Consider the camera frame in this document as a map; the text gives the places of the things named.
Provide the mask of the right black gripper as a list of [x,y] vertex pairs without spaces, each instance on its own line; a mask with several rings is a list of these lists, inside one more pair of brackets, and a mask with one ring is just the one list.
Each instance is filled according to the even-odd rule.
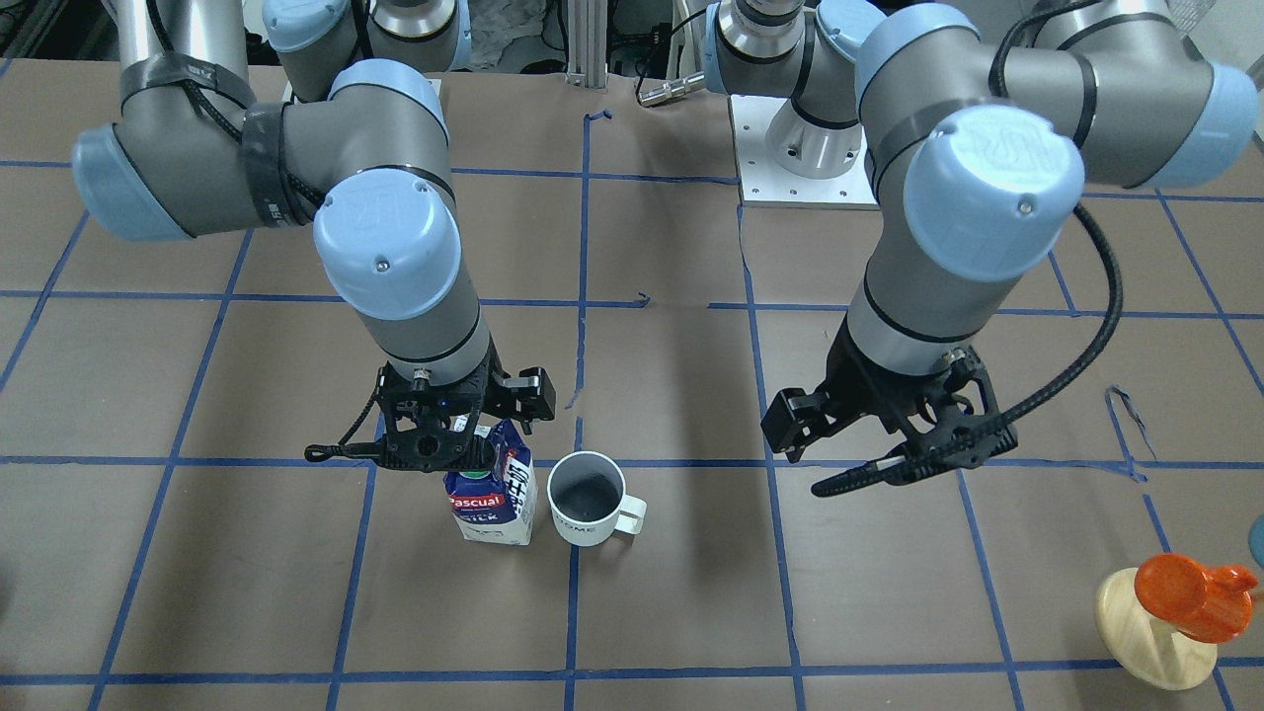
[[465,377],[453,385],[423,385],[406,380],[386,364],[373,393],[386,433],[375,442],[373,461],[394,471],[478,471],[490,467],[490,447],[478,439],[479,416],[497,421],[550,423],[556,393],[546,369],[502,369],[494,345]]

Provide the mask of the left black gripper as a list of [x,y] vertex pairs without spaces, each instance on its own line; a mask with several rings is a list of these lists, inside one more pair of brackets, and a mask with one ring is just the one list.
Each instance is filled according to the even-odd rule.
[[882,458],[822,479],[822,487],[904,486],[958,468],[976,468],[1018,447],[999,410],[975,347],[957,345],[948,363],[925,376],[897,374],[863,356],[847,328],[836,334],[825,380],[811,393],[780,390],[761,419],[771,450],[798,463],[813,442],[834,436],[865,416],[905,442]]

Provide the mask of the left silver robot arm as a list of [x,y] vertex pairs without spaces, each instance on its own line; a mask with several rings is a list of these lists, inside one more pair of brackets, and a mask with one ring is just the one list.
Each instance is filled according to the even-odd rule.
[[[779,391],[761,428],[790,462],[866,416],[904,439],[814,483],[818,497],[1014,449],[1014,423],[1074,382],[1121,318],[1122,275],[1079,202],[1086,185],[1196,189],[1237,159],[1259,116],[1253,78],[1192,48],[1165,1],[1039,1],[995,46],[942,3],[719,1],[705,16],[713,94],[786,97],[868,148],[882,235],[825,378]],[[972,342],[1071,219],[1103,264],[1106,316],[1071,366],[999,407]]]

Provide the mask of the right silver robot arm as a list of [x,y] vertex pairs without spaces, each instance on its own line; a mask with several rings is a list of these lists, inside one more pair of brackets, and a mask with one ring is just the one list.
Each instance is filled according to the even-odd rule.
[[468,54],[463,1],[267,1],[288,102],[246,78],[238,1],[118,1],[120,121],[72,151],[78,194],[107,232],[191,240],[308,224],[332,288],[386,354],[375,442],[308,462],[485,471],[480,416],[550,423],[546,369],[501,366],[463,257],[451,135],[428,72]]

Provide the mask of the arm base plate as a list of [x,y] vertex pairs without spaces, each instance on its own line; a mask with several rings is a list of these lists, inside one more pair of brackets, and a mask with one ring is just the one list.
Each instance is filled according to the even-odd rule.
[[862,127],[817,127],[789,99],[733,95],[733,145],[744,206],[876,210]]

